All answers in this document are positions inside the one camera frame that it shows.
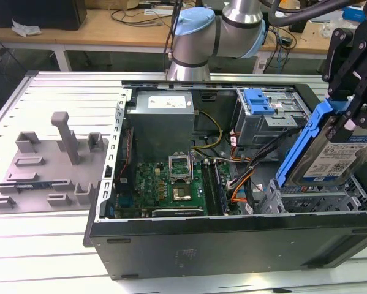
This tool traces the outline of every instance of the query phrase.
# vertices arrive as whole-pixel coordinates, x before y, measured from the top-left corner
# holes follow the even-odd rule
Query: motherboard
[[[118,197],[115,214],[126,217],[220,215],[227,211],[226,185],[231,174],[226,162],[139,162],[134,191]],[[171,175],[191,173],[189,179]]]

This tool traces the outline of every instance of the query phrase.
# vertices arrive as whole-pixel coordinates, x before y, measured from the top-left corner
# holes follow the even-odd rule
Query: hard drive label
[[[346,143],[328,143],[304,175],[306,181],[331,181],[355,161],[356,153],[367,147],[367,136],[352,136]]]

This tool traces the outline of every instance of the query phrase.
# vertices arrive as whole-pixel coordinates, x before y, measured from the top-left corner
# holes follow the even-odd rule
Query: black cable
[[[276,12],[279,8],[280,2],[281,0],[274,0],[268,14],[268,20],[273,26],[288,26],[301,20],[310,20],[314,17],[319,17],[326,13],[330,13],[351,4],[355,4],[356,0],[332,0],[326,2],[321,1],[316,6],[309,6],[308,9],[305,11],[294,13],[286,17],[277,17]]]
[[[175,39],[175,31],[176,31],[176,27],[178,26],[179,14],[181,13],[182,3],[183,3],[183,0],[180,0],[178,10],[176,11],[176,16],[175,16],[175,19],[174,19],[173,34],[172,34],[172,40],[171,40],[171,45],[170,45],[171,50],[172,50],[172,46],[173,46],[173,41]]]
[[[276,32],[275,30],[274,30],[274,27],[273,27],[273,29],[269,29],[269,31],[270,32],[272,32],[273,34],[274,34],[274,36],[276,37],[276,48],[274,49],[274,52],[273,52],[273,55],[272,55],[272,57],[271,57],[271,59],[268,61],[268,63],[266,64],[266,66],[265,66],[265,68],[264,68],[264,71],[268,68],[268,67],[272,67],[272,68],[274,68],[274,69],[278,69],[279,68],[279,66],[271,66],[270,64],[271,64],[271,62],[272,62],[272,60],[273,60],[273,58],[274,58],[274,56],[276,55],[276,52],[277,52],[277,50],[279,51],[279,54],[278,54],[278,57],[277,57],[277,60],[279,61],[279,62],[283,62],[284,61],[284,63],[283,63],[283,65],[282,65],[282,67],[281,67],[281,72],[284,70],[284,67],[286,66],[286,64],[290,61],[290,58],[288,58],[289,57],[289,53],[291,52],[291,50],[292,49],[294,49],[296,46],[297,46],[297,43],[298,43],[298,40],[296,39],[296,37],[293,35],[293,34],[291,34],[289,31],[287,31],[286,29],[283,29],[283,28],[277,28],[277,29],[280,29],[280,30],[282,30],[282,31],[284,31],[284,32],[286,32],[286,33],[288,33],[288,34],[290,34],[292,37],[293,37],[293,43],[291,44],[291,46],[288,46],[288,47],[286,47],[286,46],[283,46],[283,44],[281,44],[281,42],[280,42],[280,39],[279,39],[279,34],[278,34],[278,32]],[[284,58],[282,58],[282,59],[280,59],[279,60],[279,56],[280,56],[280,54],[281,54],[281,49],[284,49],[284,50],[286,50],[287,51],[287,53],[286,53],[286,56],[284,57]]]
[[[171,34],[172,34],[172,31],[173,31],[177,8],[178,8],[178,0],[175,0],[174,6],[173,6],[173,9],[172,9],[171,27],[170,27],[170,30],[168,31],[168,36],[165,40],[165,45],[164,45],[164,50],[163,50],[163,72],[164,73],[165,73],[165,54],[167,52],[168,42],[171,38]]]
[[[23,65],[21,64],[21,62],[17,60],[17,58],[16,58],[16,57],[14,57],[14,55],[9,51],[9,49],[8,49],[8,48],[6,48],[6,47],[5,47],[5,45],[1,43],[1,41],[0,41],[0,46],[2,46],[2,48],[3,48],[3,49],[5,49],[5,51],[6,51],[6,52],[8,52],[8,53],[11,55],[11,57],[13,57],[13,59],[18,63],[18,65],[19,65],[19,66],[20,66],[20,67],[21,67],[25,72],[27,72],[27,71],[28,71],[28,70],[25,68],[25,66],[23,66]]]
[[[122,11],[121,9],[114,11],[113,13],[111,13],[111,18],[117,22],[123,23],[125,25],[140,25],[140,24],[146,24],[149,23],[150,21],[155,21],[155,20],[160,20],[161,18],[166,18],[166,17],[170,17],[170,15],[164,15],[162,17],[155,17],[155,18],[151,18],[150,20],[142,20],[142,21],[124,21],[124,20],[120,20],[118,18],[116,18],[114,16],[114,14],[116,14],[117,12]]]
[[[263,5],[265,5],[267,8],[271,8],[272,3],[269,3],[267,0],[258,0],[259,2],[261,2]],[[311,7],[314,6],[318,6],[321,3],[325,3],[329,0],[322,0],[319,1],[311,6],[308,7],[302,7],[302,8],[296,8],[296,9],[288,9],[288,8],[282,8],[282,7],[277,7],[277,11],[283,12],[283,13],[298,13],[298,12],[302,12],[302,11],[306,11],[308,9],[310,9]]]
[[[274,36],[276,37],[276,48],[274,49],[274,52],[273,52],[273,54],[272,54],[272,56],[271,56],[271,58],[269,59],[269,61],[267,62],[267,64],[266,64],[266,66],[265,66],[265,68],[263,69],[263,71],[266,71],[267,70],[267,68],[269,67],[269,65],[270,65],[270,63],[272,62],[272,60],[273,60],[273,58],[274,58],[274,56],[276,55],[276,52],[279,50],[279,40],[278,40],[278,36],[277,36],[277,33],[276,33],[276,31],[273,31],[273,30],[270,30],[273,34],[274,34]]]

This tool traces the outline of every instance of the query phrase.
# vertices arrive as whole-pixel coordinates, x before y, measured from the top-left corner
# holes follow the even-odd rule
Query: electronics on desk
[[[85,0],[0,0],[0,28],[13,25],[77,30],[86,17]]]

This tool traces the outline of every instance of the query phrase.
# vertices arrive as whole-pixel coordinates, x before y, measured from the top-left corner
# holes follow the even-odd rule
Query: white table
[[[67,111],[77,138],[89,132],[108,135],[114,118],[112,95],[120,79],[160,80],[159,73],[41,72],[26,77],[0,112],[0,179],[17,149],[19,131],[40,139],[57,138],[51,114]],[[213,75],[213,80],[275,80],[308,83],[322,97],[319,76]],[[0,293],[367,293],[367,249],[335,269],[270,272],[137,281],[110,280],[92,249],[82,246],[87,211],[0,216]]]

